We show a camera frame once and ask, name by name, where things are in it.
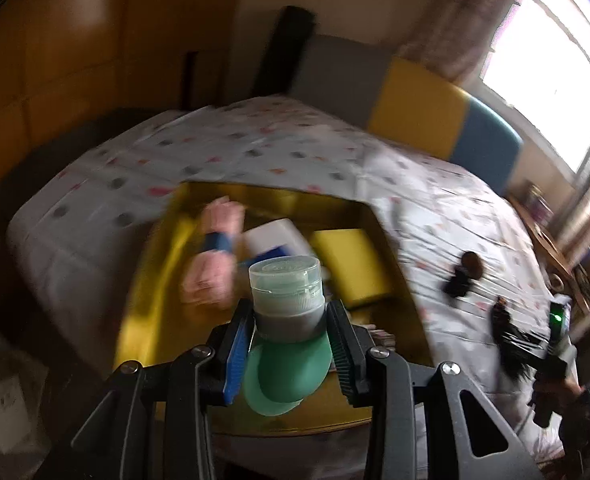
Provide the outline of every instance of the white patterned bed sheet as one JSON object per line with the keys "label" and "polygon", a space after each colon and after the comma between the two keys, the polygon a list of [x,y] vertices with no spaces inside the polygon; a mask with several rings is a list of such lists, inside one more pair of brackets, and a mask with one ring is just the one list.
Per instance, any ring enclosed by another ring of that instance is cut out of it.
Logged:
{"label": "white patterned bed sheet", "polygon": [[[284,96],[189,114],[165,112],[85,153],[17,212],[8,242],[32,291],[78,354],[112,363],[126,290],[152,222],[184,180],[287,187],[369,203],[419,310],[433,360],[460,364],[543,460],[558,418],[531,421],[530,385],[499,367],[489,308],[510,302],[547,330],[550,294],[514,210],[459,166],[382,141]],[[441,291],[462,251],[485,275],[464,298]]]}

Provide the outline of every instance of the pink spot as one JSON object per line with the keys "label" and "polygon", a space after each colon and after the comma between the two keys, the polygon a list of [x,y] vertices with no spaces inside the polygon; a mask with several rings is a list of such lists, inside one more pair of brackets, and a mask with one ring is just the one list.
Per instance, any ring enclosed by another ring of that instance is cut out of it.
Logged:
{"label": "pink spot", "polygon": [[171,187],[149,187],[148,193],[150,196],[165,196],[174,191]]}

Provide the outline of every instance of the hand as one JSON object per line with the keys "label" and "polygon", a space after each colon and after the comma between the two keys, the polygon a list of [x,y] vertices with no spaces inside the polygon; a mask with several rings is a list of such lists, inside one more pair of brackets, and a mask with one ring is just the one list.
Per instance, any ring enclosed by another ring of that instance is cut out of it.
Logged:
{"label": "hand", "polygon": [[538,379],[533,384],[533,390],[555,398],[554,411],[561,415],[566,407],[581,395],[584,388],[573,377],[567,377],[557,381]]}

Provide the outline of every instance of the bright window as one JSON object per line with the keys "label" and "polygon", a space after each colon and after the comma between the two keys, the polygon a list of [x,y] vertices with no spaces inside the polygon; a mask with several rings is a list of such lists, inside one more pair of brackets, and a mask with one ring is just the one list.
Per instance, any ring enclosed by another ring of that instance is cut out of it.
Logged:
{"label": "bright window", "polygon": [[480,77],[579,169],[590,147],[589,0],[515,0]]}

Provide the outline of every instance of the person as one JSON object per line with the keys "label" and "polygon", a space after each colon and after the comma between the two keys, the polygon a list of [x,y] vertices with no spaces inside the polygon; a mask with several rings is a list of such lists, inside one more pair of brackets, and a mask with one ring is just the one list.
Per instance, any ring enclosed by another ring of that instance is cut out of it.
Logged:
{"label": "person", "polygon": [[590,382],[580,386],[573,377],[564,381],[537,380],[533,389],[551,395],[554,411],[562,416],[558,434],[568,472],[581,472],[590,463]]}

